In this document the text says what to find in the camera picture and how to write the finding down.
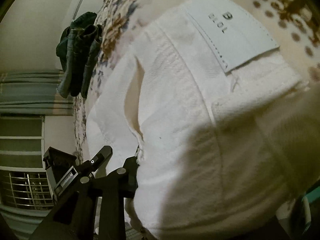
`screw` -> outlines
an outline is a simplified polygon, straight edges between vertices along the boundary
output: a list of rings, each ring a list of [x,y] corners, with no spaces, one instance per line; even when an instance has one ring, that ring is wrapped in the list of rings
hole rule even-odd
[[[119,168],[119,169],[117,169],[117,173],[118,174],[125,174],[126,173],[126,169],[125,168]]]
[[[80,182],[82,183],[82,184],[86,184],[87,182],[89,182],[89,178],[88,177],[82,177],[81,179],[80,179]]]

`white fabric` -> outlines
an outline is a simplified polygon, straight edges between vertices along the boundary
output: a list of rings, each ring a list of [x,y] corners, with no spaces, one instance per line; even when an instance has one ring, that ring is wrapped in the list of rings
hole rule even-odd
[[[108,79],[87,120],[90,155],[111,145],[109,173],[139,145],[129,215],[157,239],[246,232],[319,175],[313,152],[291,156],[272,143],[280,115],[266,107],[299,82],[278,52],[225,75],[184,11],[171,9],[144,29]]]
[[[230,0],[189,0],[184,6],[225,73],[279,47],[260,22]]]

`white wall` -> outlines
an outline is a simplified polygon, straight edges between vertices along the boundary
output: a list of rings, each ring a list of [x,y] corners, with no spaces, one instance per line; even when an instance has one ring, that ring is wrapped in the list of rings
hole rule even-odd
[[[71,0],[15,0],[0,23],[0,71],[55,69]]]
[[[44,151],[49,147],[72,154],[76,150],[72,116],[46,116],[44,121]]]

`gray curtain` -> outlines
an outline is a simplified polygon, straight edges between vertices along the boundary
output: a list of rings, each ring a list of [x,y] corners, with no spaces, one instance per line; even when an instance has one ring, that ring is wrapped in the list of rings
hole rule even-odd
[[[73,98],[61,97],[63,72],[0,73],[0,114],[72,115]]]

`window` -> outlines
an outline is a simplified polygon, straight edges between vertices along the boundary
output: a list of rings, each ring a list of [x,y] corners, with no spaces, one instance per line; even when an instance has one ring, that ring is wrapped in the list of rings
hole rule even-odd
[[[53,206],[43,155],[43,117],[0,117],[2,204],[34,210]]]

